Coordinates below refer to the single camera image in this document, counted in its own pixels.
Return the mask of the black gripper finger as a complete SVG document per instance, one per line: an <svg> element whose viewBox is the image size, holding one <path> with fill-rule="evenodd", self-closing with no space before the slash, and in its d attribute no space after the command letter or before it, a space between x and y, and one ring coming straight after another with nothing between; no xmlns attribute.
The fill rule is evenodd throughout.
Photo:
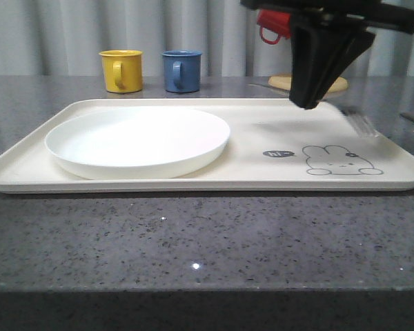
<svg viewBox="0 0 414 331"><path fill-rule="evenodd" d="M363 29L325 30L319 35L317 60L313 65L316 78L313 88L312 106L316 107L335 80L367 51L375 40L375 35Z"/></svg>
<svg viewBox="0 0 414 331"><path fill-rule="evenodd" d="M319 35L325 34L325 30L352 30L348 28L330 28L317 26L308 19L291 19L291 45L292 45L292 83L290 88L290 100L303 109L313 109L314 77L313 65L317 60L317 43Z"/></svg>

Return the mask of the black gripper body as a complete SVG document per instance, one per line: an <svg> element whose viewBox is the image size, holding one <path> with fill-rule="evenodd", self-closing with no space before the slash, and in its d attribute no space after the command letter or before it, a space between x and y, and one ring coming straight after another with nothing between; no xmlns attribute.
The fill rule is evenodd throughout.
<svg viewBox="0 0 414 331"><path fill-rule="evenodd" d="M358 23L363 26L414 33L414 10L382 1L241 1L250 9L313 15L324 20Z"/></svg>

